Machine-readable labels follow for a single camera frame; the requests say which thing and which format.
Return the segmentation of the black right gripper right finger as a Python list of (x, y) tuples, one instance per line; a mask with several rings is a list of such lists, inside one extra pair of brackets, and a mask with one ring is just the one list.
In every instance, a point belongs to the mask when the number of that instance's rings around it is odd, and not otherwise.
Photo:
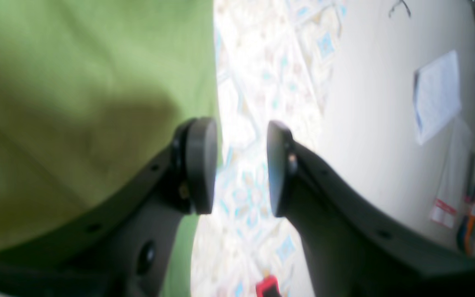
[(298, 231), (317, 297), (475, 297), (475, 259), (359, 195), (280, 121), (266, 134), (270, 205)]

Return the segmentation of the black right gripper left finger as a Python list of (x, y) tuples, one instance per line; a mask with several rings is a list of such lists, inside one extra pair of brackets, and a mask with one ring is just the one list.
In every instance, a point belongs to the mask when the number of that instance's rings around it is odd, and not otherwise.
[(0, 293), (18, 297), (156, 297), (184, 216), (212, 212), (218, 133), (193, 118), (104, 203), (0, 251)]

